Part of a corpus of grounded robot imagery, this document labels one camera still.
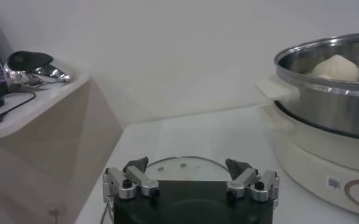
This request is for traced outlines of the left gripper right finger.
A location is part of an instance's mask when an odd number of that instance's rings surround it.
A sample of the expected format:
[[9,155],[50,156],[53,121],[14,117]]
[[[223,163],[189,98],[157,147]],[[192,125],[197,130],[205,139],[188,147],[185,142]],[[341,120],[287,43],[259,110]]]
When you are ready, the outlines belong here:
[[267,170],[260,174],[249,163],[234,159],[226,159],[225,164],[232,178],[226,186],[226,197],[229,204],[234,205],[239,199],[249,194],[252,201],[279,203],[280,177],[275,170]]

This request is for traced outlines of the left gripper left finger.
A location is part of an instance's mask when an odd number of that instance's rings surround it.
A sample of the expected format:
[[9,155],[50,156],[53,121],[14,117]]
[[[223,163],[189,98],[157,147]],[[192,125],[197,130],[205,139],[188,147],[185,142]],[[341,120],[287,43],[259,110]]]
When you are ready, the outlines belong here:
[[133,200],[139,192],[142,196],[155,200],[160,196],[159,182],[146,176],[148,157],[129,161],[120,170],[117,167],[106,168],[102,174],[104,203],[111,205],[114,198]]

